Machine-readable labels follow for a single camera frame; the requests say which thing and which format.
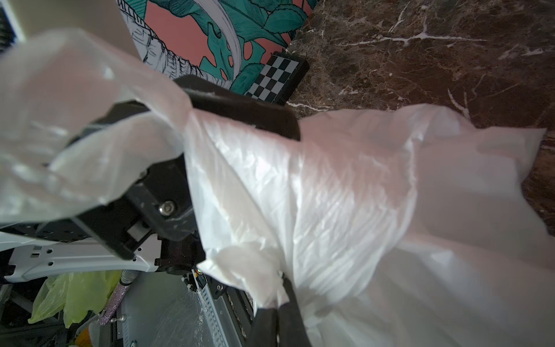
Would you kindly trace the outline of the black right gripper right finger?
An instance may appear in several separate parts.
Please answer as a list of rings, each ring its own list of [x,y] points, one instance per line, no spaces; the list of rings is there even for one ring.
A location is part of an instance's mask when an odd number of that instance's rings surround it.
[[[289,302],[282,304],[277,311],[279,346],[311,347],[312,344],[306,333],[293,284],[288,278],[283,278],[283,287],[289,297]]]

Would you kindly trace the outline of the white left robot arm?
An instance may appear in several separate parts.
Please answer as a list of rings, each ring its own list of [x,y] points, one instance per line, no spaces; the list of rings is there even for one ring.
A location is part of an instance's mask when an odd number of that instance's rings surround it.
[[[198,109],[301,138],[284,107],[297,77],[258,77],[244,96],[195,76],[176,82]],[[109,205],[70,219],[1,228],[2,283],[101,270],[183,275],[204,259],[183,157],[153,164]]]

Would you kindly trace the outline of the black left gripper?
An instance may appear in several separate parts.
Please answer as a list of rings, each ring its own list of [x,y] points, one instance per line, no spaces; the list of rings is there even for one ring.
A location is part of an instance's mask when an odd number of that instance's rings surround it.
[[[177,79],[194,107],[298,140],[290,111],[195,76]],[[156,163],[125,195],[74,218],[1,229],[1,274],[101,270],[183,274],[204,258],[183,157]]]

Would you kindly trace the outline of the white plastic bag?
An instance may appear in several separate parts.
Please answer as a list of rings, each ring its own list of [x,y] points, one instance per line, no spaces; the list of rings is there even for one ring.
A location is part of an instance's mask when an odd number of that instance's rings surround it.
[[[201,111],[83,30],[1,56],[1,221],[66,218],[183,156],[206,258],[314,346],[553,346],[554,238],[526,202],[541,129],[339,110],[299,140]]]

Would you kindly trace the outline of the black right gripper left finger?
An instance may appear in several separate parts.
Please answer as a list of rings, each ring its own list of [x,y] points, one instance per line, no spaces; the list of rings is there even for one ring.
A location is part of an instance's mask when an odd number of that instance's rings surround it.
[[[277,309],[258,309],[247,337],[246,347],[277,347]]]

